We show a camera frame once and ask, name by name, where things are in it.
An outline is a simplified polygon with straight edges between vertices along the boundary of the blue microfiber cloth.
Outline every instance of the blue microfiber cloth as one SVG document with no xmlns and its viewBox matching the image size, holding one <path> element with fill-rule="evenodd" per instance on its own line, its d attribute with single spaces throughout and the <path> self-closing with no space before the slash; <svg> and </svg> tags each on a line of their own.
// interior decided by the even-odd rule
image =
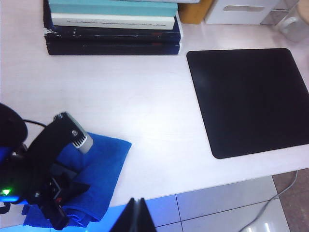
<svg viewBox="0 0 309 232">
<path fill-rule="evenodd" d="M 69 226 L 87 227 L 105 215 L 110 204 L 119 174 L 131 143 L 89 133 L 93 145 L 86 154 L 72 144 L 66 146 L 57 161 L 79 173 L 74 181 L 90 185 L 87 192 L 65 203 L 62 207 L 70 217 Z M 52 228 L 36 205 L 26 205 L 24 225 Z"/>
</svg>

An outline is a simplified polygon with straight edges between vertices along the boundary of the green led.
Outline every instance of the green led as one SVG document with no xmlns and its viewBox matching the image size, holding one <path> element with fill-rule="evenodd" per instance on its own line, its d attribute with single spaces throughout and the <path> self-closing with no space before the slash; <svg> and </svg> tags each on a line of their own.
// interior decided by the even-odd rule
<svg viewBox="0 0 309 232">
<path fill-rule="evenodd" d="M 10 192 L 11 192 L 11 190 L 10 190 L 10 189 L 2 189 L 2 191 L 1 191 L 1 195 L 5 195 L 5 196 L 7 196 L 7 195 L 9 195 L 9 194 L 10 194 Z"/>
</svg>

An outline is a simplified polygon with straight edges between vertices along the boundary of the white desk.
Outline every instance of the white desk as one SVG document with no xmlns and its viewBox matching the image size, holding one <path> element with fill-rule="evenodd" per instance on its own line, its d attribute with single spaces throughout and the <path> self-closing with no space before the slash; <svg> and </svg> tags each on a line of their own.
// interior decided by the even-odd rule
<svg viewBox="0 0 309 232">
<path fill-rule="evenodd" d="M 287 47 L 309 87 L 309 41 L 276 27 L 184 25 L 178 56 L 47 54 L 41 0 L 1 1 L 1 102 L 49 123 L 70 112 L 88 131 L 133 145 L 111 205 L 309 167 L 309 145 L 218 160 L 210 150 L 186 61 L 189 50 Z M 39 132 L 30 126 L 28 142 Z"/>
</svg>

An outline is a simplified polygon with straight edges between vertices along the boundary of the mouse pad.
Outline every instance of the mouse pad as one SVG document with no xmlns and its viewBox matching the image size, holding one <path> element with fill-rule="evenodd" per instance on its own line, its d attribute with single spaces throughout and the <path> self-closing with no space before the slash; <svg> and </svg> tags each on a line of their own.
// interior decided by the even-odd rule
<svg viewBox="0 0 309 232">
<path fill-rule="evenodd" d="M 288 49 L 190 51 L 187 60 L 216 158 L 309 144 L 309 94 Z"/>
</svg>

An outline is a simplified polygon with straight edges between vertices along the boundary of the stack of books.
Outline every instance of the stack of books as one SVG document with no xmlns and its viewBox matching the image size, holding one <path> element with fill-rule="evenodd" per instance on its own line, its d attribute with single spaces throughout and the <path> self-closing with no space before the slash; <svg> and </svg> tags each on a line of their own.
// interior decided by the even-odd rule
<svg viewBox="0 0 309 232">
<path fill-rule="evenodd" d="M 176 55 L 177 4 L 126 0 L 43 0 L 50 55 Z"/>
</svg>

